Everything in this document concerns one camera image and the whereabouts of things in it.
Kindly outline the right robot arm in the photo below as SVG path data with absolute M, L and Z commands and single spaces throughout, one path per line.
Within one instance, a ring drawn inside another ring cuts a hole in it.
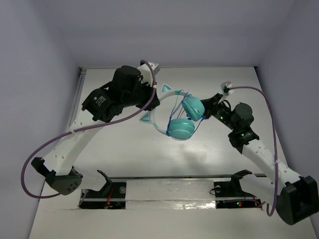
M 228 135 L 231 145 L 240 154 L 250 159 L 265 175 L 262 180 L 248 170 L 232 175 L 230 190 L 234 195 L 248 193 L 267 205 L 267 213 L 277 212 L 288 225 L 318 213 L 319 192 L 316 180 L 303 177 L 278 159 L 252 130 L 254 120 L 252 108 L 238 103 L 230 109 L 224 103 L 224 95 L 202 100 L 205 118 L 215 117 L 231 129 Z

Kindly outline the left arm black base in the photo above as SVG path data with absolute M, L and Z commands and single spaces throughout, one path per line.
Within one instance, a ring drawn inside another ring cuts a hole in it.
M 84 189 L 78 207 L 87 210 L 121 210 L 126 208 L 126 181 L 113 182 L 102 170 L 97 170 L 105 179 L 98 191 Z

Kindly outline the teal cat-ear headphones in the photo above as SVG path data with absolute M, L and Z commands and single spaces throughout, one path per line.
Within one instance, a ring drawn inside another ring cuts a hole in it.
M 155 110 L 148 111 L 139 121 L 142 123 L 152 124 L 153 127 L 161 134 L 171 137 L 177 141 L 185 141 L 190 139 L 197 131 L 199 125 L 205 116 L 204 106 L 201 100 L 185 90 L 174 90 L 167 84 L 163 84 L 159 96 L 162 101 L 168 97 L 181 96 L 180 102 L 175 101 L 174 107 L 170 113 L 166 129 L 160 128 L 156 123 Z

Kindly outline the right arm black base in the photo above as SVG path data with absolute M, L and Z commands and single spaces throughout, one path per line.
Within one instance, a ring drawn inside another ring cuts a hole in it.
M 260 199 L 241 189 L 240 179 L 252 175 L 248 170 L 239 171 L 230 177 L 230 181 L 214 182 L 209 194 L 215 197 L 217 209 L 262 208 Z

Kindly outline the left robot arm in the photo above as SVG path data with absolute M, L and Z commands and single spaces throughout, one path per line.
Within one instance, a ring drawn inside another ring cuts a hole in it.
M 97 132 L 159 106 L 155 79 L 159 70 L 157 63 L 145 60 L 139 67 L 116 69 L 110 82 L 88 95 L 69 131 L 36 149 L 25 165 L 31 164 L 45 178 L 55 196 L 73 193 L 83 178 L 74 163 Z

